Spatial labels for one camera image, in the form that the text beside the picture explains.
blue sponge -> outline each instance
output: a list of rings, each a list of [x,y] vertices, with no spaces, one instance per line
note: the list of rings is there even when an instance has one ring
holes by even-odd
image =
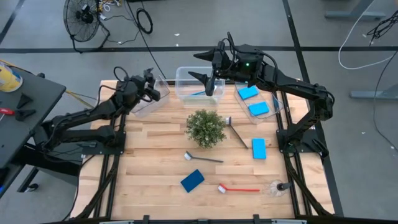
[[[199,170],[193,171],[188,177],[181,181],[182,186],[185,190],[189,193],[193,190],[197,185],[202,183],[205,180],[203,175],[200,173]]]
[[[267,159],[266,140],[253,139],[252,145],[253,145],[253,158]]]
[[[269,108],[266,102],[256,103],[248,106],[248,108],[250,113],[254,116],[269,112]]]
[[[255,86],[252,86],[250,88],[246,87],[246,88],[242,88],[240,90],[238,90],[239,95],[241,96],[242,100],[246,100],[250,97],[256,96],[257,94],[259,94],[259,91],[257,90],[257,88]]]

plastic storage bin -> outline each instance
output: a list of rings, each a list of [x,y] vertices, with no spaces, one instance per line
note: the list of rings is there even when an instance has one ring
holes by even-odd
[[[218,106],[224,96],[225,80],[215,80],[213,96],[206,96],[205,86],[188,72],[207,74],[212,72],[211,67],[180,67],[176,72],[175,91],[184,106]]]
[[[154,74],[154,78],[155,78],[154,89],[160,92],[160,100],[158,102],[153,100],[150,103],[141,100],[139,104],[137,104],[137,106],[135,106],[131,111],[138,118],[147,116],[150,112],[155,111],[156,109],[162,107],[163,105],[169,102],[170,99],[169,85],[159,74],[158,75]]]
[[[252,96],[246,100],[242,100],[241,96],[239,95],[238,91],[242,88],[248,87],[248,84],[246,83],[236,83],[235,84],[235,92],[234,96],[236,98],[236,101],[238,101],[239,105],[241,105],[242,109],[250,119],[250,122],[253,124],[259,124],[263,122],[264,119],[271,117],[272,115],[278,113],[281,109],[283,109],[284,104],[281,101],[278,101],[274,94],[271,92],[264,92],[262,90],[257,89],[259,94],[256,96]],[[249,106],[250,105],[255,105],[260,102],[266,102],[267,106],[269,108],[268,113],[260,114],[260,115],[253,115],[250,110]]]

green leaves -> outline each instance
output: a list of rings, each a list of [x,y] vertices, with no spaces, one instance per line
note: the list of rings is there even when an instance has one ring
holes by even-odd
[[[189,139],[195,140],[202,148],[209,149],[219,141],[226,139],[223,129],[225,121],[215,111],[197,110],[187,119]]]

black fan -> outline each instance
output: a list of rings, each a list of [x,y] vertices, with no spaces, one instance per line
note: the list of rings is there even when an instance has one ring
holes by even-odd
[[[110,36],[109,30],[100,21],[98,0],[66,0],[63,7],[63,22],[73,43],[73,49],[77,50],[75,41],[86,42],[91,40],[101,26],[107,31],[107,35],[102,44],[96,49],[86,50],[85,52],[94,52],[102,48]]]

red toothbrush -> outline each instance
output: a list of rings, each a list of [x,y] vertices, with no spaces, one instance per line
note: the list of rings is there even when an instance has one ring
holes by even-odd
[[[223,193],[223,194],[225,194],[225,192],[226,192],[227,190],[232,190],[232,191],[245,191],[245,192],[260,192],[260,189],[229,189],[229,188],[225,187],[224,184],[219,184],[218,190],[219,190],[221,193]]]

